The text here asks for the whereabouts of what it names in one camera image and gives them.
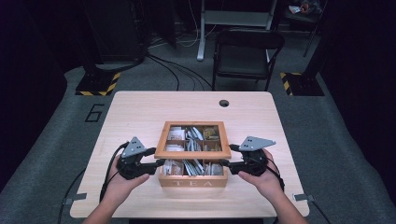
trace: person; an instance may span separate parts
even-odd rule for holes
[[[268,162],[268,167],[275,171],[276,167],[272,163],[272,161],[274,161],[272,154],[265,148],[262,150],[267,158],[271,160]],[[109,176],[113,176],[117,173],[116,164],[118,157],[113,161]],[[264,172],[260,176],[254,176],[241,171],[238,175],[248,183],[255,186],[259,193],[271,203],[276,210],[279,224],[308,223],[283,192],[280,187],[279,180],[274,174],[271,172]],[[148,179],[149,175],[147,174],[131,180],[126,180],[121,175],[115,175],[108,183],[107,191],[103,200],[90,213],[83,223],[109,223],[114,212],[128,198],[131,191],[146,182]]]

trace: person's right hand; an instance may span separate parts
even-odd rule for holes
[[[269,151],[267,151],[265,148],[262,149],[268,159],[273,161],[273,156]],[[268,167],[273,169],[274,171],[277,171],[275,165],[271,162],[268,161]],[[255,176],[255,175],[250,175],[248,173],[245,173],[243,171],[240,171],[238,174],[242,179],[247,181],[248,183],[254,185],[259,193],[264,196],[268,201],[272,201],[277,195],[283,194],[283,190],[280,187],[279,180],[278,178],[271,172],[265,171],[262,175],[260,176]]]

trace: table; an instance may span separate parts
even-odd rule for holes
[[[201,38],[199,42],[197,60],[202,61],[205,55],[205,25],[236,25],[236,26],[257,26],[271,28],[272,19],[276,8],[277,0],[272,0],[269,12],[238,12],[205,10],[205,0],[201,0]]]
[[[226,100],[228,106],[221,106]],[[230,144],[240,145],[248,135],[275,140],[267,149],[273,154],[283,177],[285,192],[303,216],[306,201],[295,202],[293,194],[303,188],[290,154],[271,93],[258,91],[118,91],[106,115],[78,194],[72,217],[87,217],[99,202],[106,168],[115,149],[134,136],[145,147],[156,147],[164,122],[223,121]],[[241,161],[232,153],[230,161]],[[155,161],[153,156],[142,162]],[[237,218],[275,217],[272,205],[238,175],[231,175],[225,188],[162,188],[159,170],[134,189],[113,217],[129,218]]]

